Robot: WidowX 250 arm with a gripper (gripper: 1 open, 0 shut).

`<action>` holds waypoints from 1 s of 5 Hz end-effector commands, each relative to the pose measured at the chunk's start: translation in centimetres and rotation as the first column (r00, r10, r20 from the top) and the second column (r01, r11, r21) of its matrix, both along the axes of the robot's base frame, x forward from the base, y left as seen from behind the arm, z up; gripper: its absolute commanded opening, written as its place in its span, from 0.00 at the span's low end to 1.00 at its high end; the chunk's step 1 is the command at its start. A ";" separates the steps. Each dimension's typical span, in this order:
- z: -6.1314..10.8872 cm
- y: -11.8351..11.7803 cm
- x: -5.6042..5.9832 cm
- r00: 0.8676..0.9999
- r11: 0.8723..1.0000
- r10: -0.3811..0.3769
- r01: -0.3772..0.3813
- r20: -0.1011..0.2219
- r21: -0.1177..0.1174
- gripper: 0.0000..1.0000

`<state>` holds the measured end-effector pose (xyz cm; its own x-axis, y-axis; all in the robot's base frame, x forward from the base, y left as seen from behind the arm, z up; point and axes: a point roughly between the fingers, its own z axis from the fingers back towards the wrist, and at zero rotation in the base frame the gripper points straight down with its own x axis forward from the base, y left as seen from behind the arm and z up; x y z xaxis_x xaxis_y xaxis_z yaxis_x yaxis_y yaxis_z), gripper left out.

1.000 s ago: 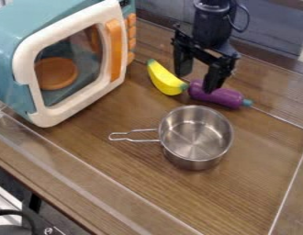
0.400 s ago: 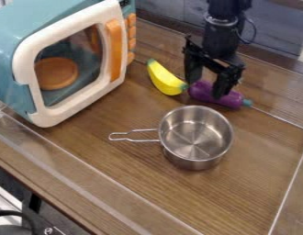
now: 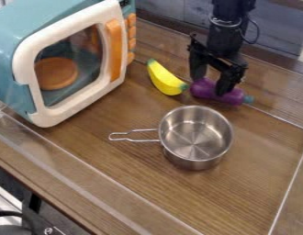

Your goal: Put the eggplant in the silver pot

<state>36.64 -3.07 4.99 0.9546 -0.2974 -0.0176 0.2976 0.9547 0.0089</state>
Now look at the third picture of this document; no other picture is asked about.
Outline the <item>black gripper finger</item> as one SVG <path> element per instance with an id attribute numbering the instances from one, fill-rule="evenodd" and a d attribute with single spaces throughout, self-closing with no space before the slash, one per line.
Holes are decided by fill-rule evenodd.
<path id="1" fill-rule="evenodd" d="M 234 86 L 241 82 L 244 73 L 245 69 L 234 65 L 220 72 L 220 78 L 216 83 L 217 96 L 224 96 L 233 91 Z"/>
<path id="2" fill-rule="evenodd" d="M 189 52 L 189 77 L 193 81 L 204 78 L 206 65 L 206 57 L 192 50 Z"/>

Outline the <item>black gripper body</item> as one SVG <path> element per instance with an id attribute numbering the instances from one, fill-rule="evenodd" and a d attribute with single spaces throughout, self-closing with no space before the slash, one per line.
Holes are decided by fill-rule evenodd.
<path id="1" fill-rule="evenodd" d="M 228 69 L 230 66 L 240 66 L 245 70 L 248 69 L 248 63 L 238 52 L 229 54 L 228 56 L 217 55 L 212 52 L 204 44 L 204 35 L 200 33 L 189 34 L 188 51 L 196 51 L 206 57 L 206 63 L 220 72 Z"/>

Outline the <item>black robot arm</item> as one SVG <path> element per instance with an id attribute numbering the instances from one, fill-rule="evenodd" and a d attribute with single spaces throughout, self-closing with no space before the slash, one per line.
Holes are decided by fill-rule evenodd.
<path id="1" fill-rule="evenodd" d="M 212 0 L 212 5 L 206 39 L 198 32 L 189 34 L 189 77 L 197 81 L 212 66 L 220 72 L 214 93 L 224 96 L 245 76 L 249 65 L 240 49 L 244 42 L 256 43 L 260 28 L 249 17 L 256 0 Z"/>

